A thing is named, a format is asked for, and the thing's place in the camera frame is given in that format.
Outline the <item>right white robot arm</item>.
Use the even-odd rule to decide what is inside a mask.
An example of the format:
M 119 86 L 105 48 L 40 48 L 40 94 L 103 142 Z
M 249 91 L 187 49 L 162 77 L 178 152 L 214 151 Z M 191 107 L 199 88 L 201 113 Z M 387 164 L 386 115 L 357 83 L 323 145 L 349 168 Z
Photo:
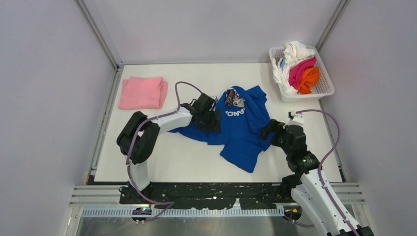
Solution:
M 317 157 L 308 150 L 301 126 L 270 120 L 261 128 L 261 138 L 271 136 L 270 143 L 281 148 L 292 175 L 282 178 L 281 194 L 291 198 L 324 236 L 372 236 L 348 212 L 333 190 Z

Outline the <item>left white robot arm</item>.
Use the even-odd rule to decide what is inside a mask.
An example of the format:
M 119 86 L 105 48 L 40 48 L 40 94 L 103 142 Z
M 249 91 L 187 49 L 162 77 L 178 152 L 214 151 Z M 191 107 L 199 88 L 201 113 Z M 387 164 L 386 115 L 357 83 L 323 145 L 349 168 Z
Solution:
M 137 191 L 149 184 L 147 160 L 150 158 L 159 135 L 168 131 L 193 127 L 201 131 L 220 132 L 221 112 L 215 108 L 218 99 L 202 93 L 190 103 L 166 113 L 148 117 L 135 112 L 119 136 L 117 145 L 126 156 L 130 185 Z

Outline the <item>blue printed t shirt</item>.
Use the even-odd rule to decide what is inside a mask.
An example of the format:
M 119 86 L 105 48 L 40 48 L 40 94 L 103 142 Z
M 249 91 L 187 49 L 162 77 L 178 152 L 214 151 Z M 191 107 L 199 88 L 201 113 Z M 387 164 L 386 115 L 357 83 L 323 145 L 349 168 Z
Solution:
M 267 95 L 255 86 L 233 86 L 222 94 L 215 109 L 221 112 L 220 132 L 199 130 L 196 125 L 173 129 L 188 138 L 208 145 L 223 145 L 220 155 L 238 168 L 254 172 L 258 155 L 270 146 L 271 136 L 261 139 L 261 128 L 270 121 Z

